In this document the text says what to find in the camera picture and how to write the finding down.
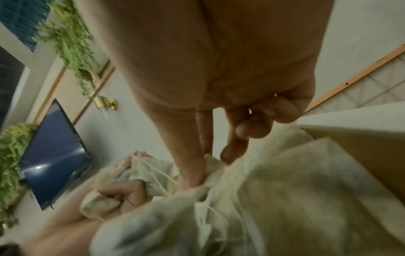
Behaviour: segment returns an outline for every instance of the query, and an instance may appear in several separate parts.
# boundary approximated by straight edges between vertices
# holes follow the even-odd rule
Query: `cloth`
[[[207,158],[203,186],[103,225],[92,255],[405,255],[405,208],[338,144],[294,125],[252,144],[229,167]]]

